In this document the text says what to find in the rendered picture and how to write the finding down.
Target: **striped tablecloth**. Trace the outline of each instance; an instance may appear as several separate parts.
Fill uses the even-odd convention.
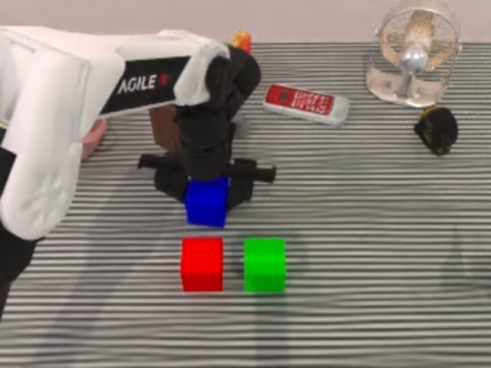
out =
[[[12,290],[0,367],[491,367],[491,44],[465,44],[444,103],[460,122],[432,156],[419,112],[373,98],[367,44],[258,44],[263,82],[237,156],[275,164],[223,232],[135,169],[158,153],[145,113],[111,122],[67,218]],[[270,83],[352,100],[339,130],[265,113]],[[180,239],[225,239],[226,291],[180,290]],[[288,243],[288,290],[242,292],[242,240]]]

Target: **transparent plastic fan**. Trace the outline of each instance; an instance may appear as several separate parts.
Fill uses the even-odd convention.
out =
[[[381,100],[428,107],[443,98],[461,50],[456,16],[435,0],[410,0],[376,33],[367,87]]]

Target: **blue cube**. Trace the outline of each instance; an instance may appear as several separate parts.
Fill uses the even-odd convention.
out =
[[[186,191],[187,221],[191,225],[224,228],[227,216],[229,179],[202,182],[191,179]]]

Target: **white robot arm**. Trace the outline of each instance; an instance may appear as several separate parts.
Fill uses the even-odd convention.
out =
[[[0,223],[29,241],[46,236],[74,197],[81,139],[98,118],[209,99],[206,73],[226,45],[185,31],[73,34],[0,28]]]

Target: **pink cup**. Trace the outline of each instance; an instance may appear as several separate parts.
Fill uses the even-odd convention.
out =
[[[102,137],[106,133],[107,120],[97,120],[92,126],[91,131],[82,139],[84,148],[82,150],[82,159],[88,159],[95,149],[101,144]]]

